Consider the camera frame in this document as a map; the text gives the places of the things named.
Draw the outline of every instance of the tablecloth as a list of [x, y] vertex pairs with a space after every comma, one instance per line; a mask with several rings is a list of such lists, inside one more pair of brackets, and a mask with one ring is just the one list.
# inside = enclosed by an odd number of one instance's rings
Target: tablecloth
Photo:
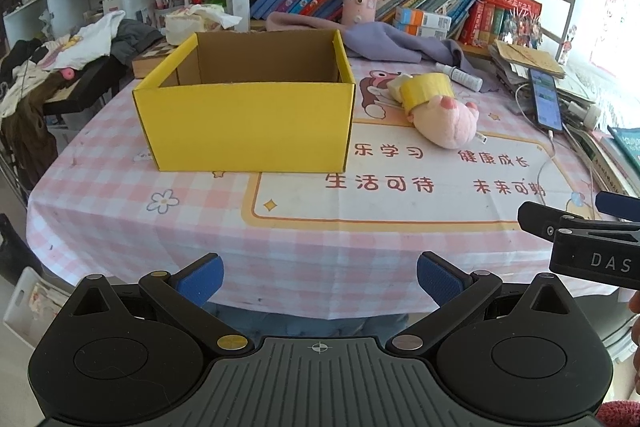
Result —
[[[520, 231], [516, 210], [542, 194], [551, 206], [589, 216], [590, 175], [577, 157], [558, 144], [549, 160], [548, 140], [507, 110], [506, 95], [457, 85], [460, 100], [478, 104], [487, 142], [439, 149], [385, 89], [424, 65], [354, 59], [351, 67], [358, 88], [345, 174], [158, 172], [133, 83], [32, 192], [30, 247], [73, 284], [89, 273], [131, 283], [214, 251], [225, 264], [214, 302], [321, 319], [434, 310], [415, 280], [424, 250], [508, 282], [546, 271], [550, 244]], [[564, 280], [575, 296], [613, 290]]]

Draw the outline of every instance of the yellow box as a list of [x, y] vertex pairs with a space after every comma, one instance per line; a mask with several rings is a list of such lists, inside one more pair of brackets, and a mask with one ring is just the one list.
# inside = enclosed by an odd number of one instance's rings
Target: yellow box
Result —
[[133, 90], [161, 171], [344, 172], [354, 96], [334, 30], [195, 34]]

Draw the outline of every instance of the smartphone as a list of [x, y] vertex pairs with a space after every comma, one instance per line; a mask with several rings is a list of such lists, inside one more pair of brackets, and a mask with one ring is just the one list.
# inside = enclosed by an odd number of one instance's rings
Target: smartphone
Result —
[[556, 81], [543, 71], [529, 68], [529, 78], [533, 88], [533, 101], [538, 125], [544, 129], [562, 132], [562, 117], [558, 103]]

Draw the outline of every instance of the gray ribbed platform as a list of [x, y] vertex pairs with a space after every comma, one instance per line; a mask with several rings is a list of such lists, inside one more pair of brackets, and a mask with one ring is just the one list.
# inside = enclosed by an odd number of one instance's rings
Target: gray ribbed platform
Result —
[[[49, 421], [46, 427], [66, 427]], [[418, 360], [373, 339], [267, 339], [214, 365], [187, 402], [139, 427], [495, 427], [462, 409]], [[567, 424], [598, 427], [593, 417]]]

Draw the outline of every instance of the yellow cloth on plush toy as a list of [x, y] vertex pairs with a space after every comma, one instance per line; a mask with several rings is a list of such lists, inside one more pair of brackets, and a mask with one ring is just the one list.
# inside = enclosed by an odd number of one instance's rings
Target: yellow cloth on plush toy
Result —
[[417, 105], [429, 102], [439, 94], [450, 96], [451, 98], [456, 97], [451, 87], [451, 80], [444, 73], [418, 74], [404, 81], [400, 86], [402, 107], [404, 107], [404, 112], [407, 114]]

